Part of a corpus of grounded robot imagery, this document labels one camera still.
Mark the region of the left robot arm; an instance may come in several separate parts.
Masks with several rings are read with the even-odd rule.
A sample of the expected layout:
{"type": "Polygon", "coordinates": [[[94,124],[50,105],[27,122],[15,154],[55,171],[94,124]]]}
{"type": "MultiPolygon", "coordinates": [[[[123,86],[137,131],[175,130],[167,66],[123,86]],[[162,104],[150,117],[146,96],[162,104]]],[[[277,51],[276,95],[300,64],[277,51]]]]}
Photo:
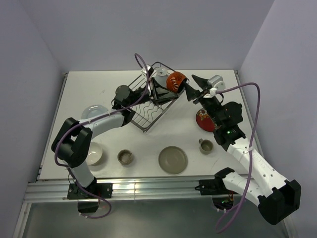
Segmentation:
{"type": "Polygon", "coordinates": [[[66,167],[76,179],[79,193],[85,198],[97,194],[97,180],[86,163],[91,140],[111,129],[125,126],[134,116],[133,106],[145,102],[163,105],[178,98],[178,86],[167,83],[165,87],[154,78],[146,81],[144,87],[132,90],[120,85],[115,91],[112,110],[84,120],[68,118],[63,123],[52,143],[54,160],[59,166],[66,167]]]}

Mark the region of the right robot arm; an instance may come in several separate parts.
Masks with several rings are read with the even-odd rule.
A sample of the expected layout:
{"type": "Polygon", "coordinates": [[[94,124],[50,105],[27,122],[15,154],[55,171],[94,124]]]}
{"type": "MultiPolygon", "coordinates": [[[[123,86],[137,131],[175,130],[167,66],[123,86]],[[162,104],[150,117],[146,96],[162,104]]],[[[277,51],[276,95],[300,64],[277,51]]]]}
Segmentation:
{"type": "Polygon", "coordinates": [[[253,147],[254,131],[247,138],[239,128],[238,124],[243,121],[242,104],[233,101],[223,104],[217,99],[217,95],[230,91],[225,88],[221,76],[204,79],[193,75],[192,78],[200,90],[185,83],[187,100],[201,104],[214,124],[217,144],[248,171],[247,178],[243,178],[231,168],[222,169],[214,176],[216,191],[230,190],[240,194],[242,200],[247,199],[257,206],[268,223],[278,224],[299,209],[300,184],[280,174],[253,147]]]}

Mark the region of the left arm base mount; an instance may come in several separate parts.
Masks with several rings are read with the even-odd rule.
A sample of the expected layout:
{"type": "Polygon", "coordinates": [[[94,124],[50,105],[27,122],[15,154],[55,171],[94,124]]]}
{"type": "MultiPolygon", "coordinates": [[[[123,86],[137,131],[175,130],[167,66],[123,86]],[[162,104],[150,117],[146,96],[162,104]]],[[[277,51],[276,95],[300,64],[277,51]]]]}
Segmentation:
{"type": "Polygon", "coordinates": [[[112,197],[112,188],[112,183],[97,183],[93,185],[92,191],[83,191],[77,184],[71,183],[66,198],[77,201],[77,210],[80,215],[90,219],[98,219],[109,215],[112,210],[111,204],[107,201],[112,197]],[[108,211],[104,215],[93,216],[93,213],[101,208],[102,202],[108,205],[108,211]]]}

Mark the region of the light blue ceramic mug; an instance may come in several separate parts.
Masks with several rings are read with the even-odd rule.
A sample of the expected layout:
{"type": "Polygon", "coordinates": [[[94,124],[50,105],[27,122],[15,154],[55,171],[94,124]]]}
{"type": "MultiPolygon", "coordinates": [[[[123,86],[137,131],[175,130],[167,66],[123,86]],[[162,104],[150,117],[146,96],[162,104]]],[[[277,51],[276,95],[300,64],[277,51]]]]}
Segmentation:
{"type": "Polygon", "coordinates": [[[156,68],[155,80],[162,87],[166,87],[166,81],[169,77],[168,70],[164,67],[156,68]]]}

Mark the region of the orange black patterned cup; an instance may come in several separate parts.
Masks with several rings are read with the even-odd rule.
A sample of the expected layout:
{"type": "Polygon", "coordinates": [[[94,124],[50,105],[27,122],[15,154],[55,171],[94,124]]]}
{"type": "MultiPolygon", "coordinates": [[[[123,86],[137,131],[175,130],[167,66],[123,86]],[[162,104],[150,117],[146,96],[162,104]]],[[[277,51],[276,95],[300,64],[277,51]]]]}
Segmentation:
{"type": "Polygon", "coordinates": [[[187,83],[188,78],[181,72],[175,71],[169,75],[166,80],[167,90],[179,94],[183,88],[184,84],[187,83]]]}

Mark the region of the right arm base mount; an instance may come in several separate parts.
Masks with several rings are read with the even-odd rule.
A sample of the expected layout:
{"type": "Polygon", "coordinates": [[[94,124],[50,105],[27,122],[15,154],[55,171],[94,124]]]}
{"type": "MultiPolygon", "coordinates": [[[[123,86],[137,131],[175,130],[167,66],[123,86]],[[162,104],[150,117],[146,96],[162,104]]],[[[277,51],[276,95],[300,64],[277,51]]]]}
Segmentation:
{"type": "Polygon", "coordinates": [[[224,183],[219,178],[201,179],[195,190],[201,196],[211,196],[212,203],[216,209],[229,210],[234,206],[234,195],[236,192],[225,188],[224,183]]]}

